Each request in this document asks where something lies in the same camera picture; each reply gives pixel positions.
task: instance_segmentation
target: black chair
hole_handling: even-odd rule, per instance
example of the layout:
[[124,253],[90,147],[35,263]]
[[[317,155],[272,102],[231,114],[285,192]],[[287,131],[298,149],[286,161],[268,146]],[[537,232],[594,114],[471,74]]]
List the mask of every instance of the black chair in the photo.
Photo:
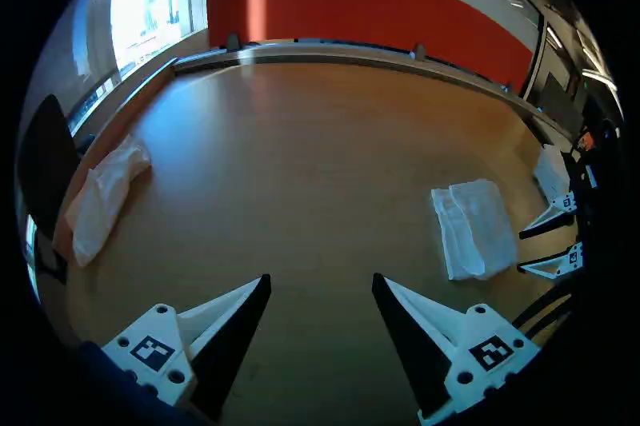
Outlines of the black chair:
[[65,115],[53,94],[40,104],[26,130],[18,154],[18,179],[27,211],[50,240],[66,189],[92,137],[76,149]]

